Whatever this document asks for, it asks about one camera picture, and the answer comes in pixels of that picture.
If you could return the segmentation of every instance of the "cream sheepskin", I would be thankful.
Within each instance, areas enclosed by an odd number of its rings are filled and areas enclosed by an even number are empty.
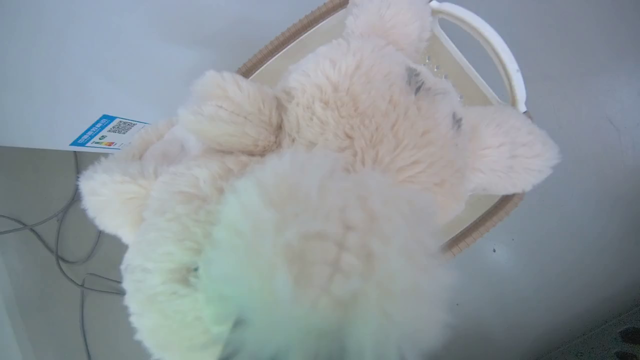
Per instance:
[[[352,0],[275,88],[210,71],[176,119],[80,178],[128,245],[125,304],[155,359],[422,359],[446,337],[439,226],[559,161],[508,106],[463,107],[416,61],[425,0]]]

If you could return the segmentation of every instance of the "blue label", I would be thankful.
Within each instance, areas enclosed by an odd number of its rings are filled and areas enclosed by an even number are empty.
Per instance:
[[[119,150],[131,141],[133,134],[146,125],[148,125],[146,122],[104,114],[69,146]]]

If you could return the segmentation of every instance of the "gray wire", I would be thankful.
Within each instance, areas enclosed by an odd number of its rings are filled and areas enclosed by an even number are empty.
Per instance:
[[[76,178],[79,175],[79,166],[78,166],[78,157],[77,157],[77,153],[74,152],[74,168],[76,171]],[[12,233],[17,233],[18,231],[29,231],[37,240],[38,242],[40,242],[40,244],[47,250],[48,253],[50,253],[55,261],[56,261],[56,267],[58,268],[58,270],[60,271],[60,274],[65,278],[65,280],[67,280],[70,284],[74,285],[76,288],[80,289],[80,334],[82,336],[82,340],[83,340],[83,346],[84,346],[84,354],[87,358],[87,360],[92,360],[92,356],[91,356],[91,351],[89,349],[89,342],[87,340],[86,337],[86,327],[84,324],[84,303],[85,303],[85,297],[86,291],[90,291],[90,292],[94,292],[94,293],[101,293],[101,294],[105,294],[105,295],[117,295],[117,296],[124,296],[124,289],[122,289],[121,286],[121,282],[117,281],[115,279],[110,279],[109,277],[105,277],[102,275],[98,275],[98,274],[94,274],[94,273],[87,273],[84,275],[83,279],[81,282],[76,282],[71,276],[69,276],[69,274],[65,271],[65,269],[62,267],[62,264],[65,265],[83,265],[87,262],[89,262],[89,260],[91,260],[93,258],[93,256],[96,253],[96,250],[98,248],[98,245],[100,243],[100,236],[102,234],[101,231],[98,231],[95,240],[93,241],[93,244],[91,246],[91,249],[86,253],[85,256],[83,256],[81,259],[79,260],[69,260],[67,258],[64,258],[61,254],[60,254],[60,231],[62,228],[62,224],[65,220],[65,217],[67,216],[67,213],[69,212],[69,209],[77,202],[76,198],[77,198],[77,193],[78,193],[78,186],[77,186],[77,181],[75,182],[74,185],[74,191],[73,194],[71,195],[71,197],[69,198],[69,200],[65,203],[65,205],[60,208],[59,210],[57,210],[55,213],[53,213],[52,215],[49,215],[48,217],[44,218],[41,221],[38,221],[34,224],[31,225],[27,225],[24,222],[16,219],[16,218],[12,218],[9,217],[7,215],[2,215],[0,214],[0,218],[3,219],[7,219],[11,222],[14,222],[18,225],[20,225],[20,227],[16,227],[14,229],[10,229],[10,230],[5,230],[5,231],[0,231],[0,235],[6,235],[6,234],[12,234]],[[40,235],[40,233],[38,233],[38,231],[35,230],[36,227],[47,223],[55,218],[58,218],[58,225],[56,227],[56,237],[54,240],[54,247],[53,249],[51,248],[51,246],[42,238],[42,236]],[[96,289],[96,288],[91,288],[89,286],[86,286],[86,280],[89,277],[96,277],[98,279],[101,279],[103,281],[106,281],[108,284],[115,286],[117,288],[117,290],[102,290],[102,289]]]

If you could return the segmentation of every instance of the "gray floor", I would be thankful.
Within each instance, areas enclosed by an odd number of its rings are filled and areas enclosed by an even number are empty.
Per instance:
[[[442,358],[535,358],[640,301],[640,3],[454,2],[505,38],[524,73],[529,108],[564,161],[451,263],[463,277],[452,304],[455,337]],[[470,62],[483,68],[483,57],[470,51]],[[0,149],[0,169],[0,213],[25,222],[61,206],[74,180],[64,152]],[[53,226],[42,231],[51,241]],[[63,231],[71,256],[95,229],[76,209]],[[116,277],[123,251],[105,238],[88,268]],[[78,291],[28,233],[0,239],[0,290],[7,309],[0,321],[11,322],[12,348],[22,351],[9,359],[83,359]],[[118,299],[91,296],[87,321],[94,359],[147,358]]]

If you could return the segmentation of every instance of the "woven rattan edge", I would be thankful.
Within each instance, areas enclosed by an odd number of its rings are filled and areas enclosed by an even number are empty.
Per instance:
[[[236,72],[245,78],[250,78],[260,70],[261,67],[265,66],[267,62],[281,53],[289,45],[293,44],[297,39],[301,38],[304,34],[340,10],[346,8],[348,3],[348,0],[329,0],[322,4],[270,41],[240,66]]]
[[[458,255],[504,220],[524,199],[523,193],[503,195],[482,215],[442,245],[448,257]]]
[[[247,62],[238,68],[237,73],[246,78],[250,78],[277,54],[281,53],[311,29],[344,9],[348,3],[348,0],[327,1],[325,4],[304,16],[297,23],[289,26],[283,33],[260,49],[260,51],[255,53]],[[471,246],[506,218],[507,215],[519,205],[523,198],[524,194],[521,193],[500,197],[492,207],[442,245],[445,254],[453,257]]]

